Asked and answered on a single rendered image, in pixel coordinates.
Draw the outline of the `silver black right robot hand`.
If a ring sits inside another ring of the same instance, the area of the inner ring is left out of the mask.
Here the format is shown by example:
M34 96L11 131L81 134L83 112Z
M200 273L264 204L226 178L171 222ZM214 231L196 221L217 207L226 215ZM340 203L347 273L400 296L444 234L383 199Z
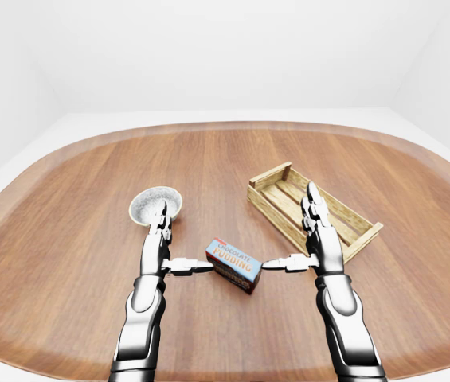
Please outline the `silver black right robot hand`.
M306 247L310 256L290 254L287 258L266 261L263 269L286 272L307 271L313 267L317 275L343 273L343 254L337 231L329 221L327 203L317 185L310 181L307 196L301 200L303 230L307 232Z

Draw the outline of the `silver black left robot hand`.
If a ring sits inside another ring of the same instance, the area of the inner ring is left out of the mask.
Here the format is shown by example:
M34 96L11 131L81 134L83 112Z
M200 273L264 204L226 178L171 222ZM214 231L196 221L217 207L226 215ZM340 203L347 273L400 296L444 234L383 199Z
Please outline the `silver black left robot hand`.
M176 276L187 276L212 271L213 264L207 261L187 258L170 260L171 228L172 221L167 213L167 203L161 200L152 216L150 229L143 243L140 275L164 276L171 273Z

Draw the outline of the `wooden slat tray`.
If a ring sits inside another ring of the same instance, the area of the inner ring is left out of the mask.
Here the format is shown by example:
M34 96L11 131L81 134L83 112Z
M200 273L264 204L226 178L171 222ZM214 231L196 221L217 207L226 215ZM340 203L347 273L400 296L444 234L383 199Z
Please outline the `wooden slat tray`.
M316 201L303 209L309 180L292 169L290 162L270 169L249 180L247 198L295 247L307 254L307 235L303 222L315 212L315 218L332 224L342 248L343 262L355 257L382 229L383 224L366 218L319 189Z

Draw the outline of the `chocolate pudding box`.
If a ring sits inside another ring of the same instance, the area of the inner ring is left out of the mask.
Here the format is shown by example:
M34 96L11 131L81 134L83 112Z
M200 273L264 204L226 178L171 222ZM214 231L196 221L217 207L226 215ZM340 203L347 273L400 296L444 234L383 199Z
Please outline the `chocolate pudding box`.
M261 274L262 262L217 237L205 250L217 273L251 294Z

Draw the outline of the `speckled white bowl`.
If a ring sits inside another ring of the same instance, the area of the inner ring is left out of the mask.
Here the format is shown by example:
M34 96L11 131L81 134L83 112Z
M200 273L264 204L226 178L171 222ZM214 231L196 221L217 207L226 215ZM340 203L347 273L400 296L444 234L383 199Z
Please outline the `speckled white bowl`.
M138 194L130 203L129 216L136 224L148 227L162 201L167 204L167 214L175 220L182 208L182 195L168 186L151 187Z

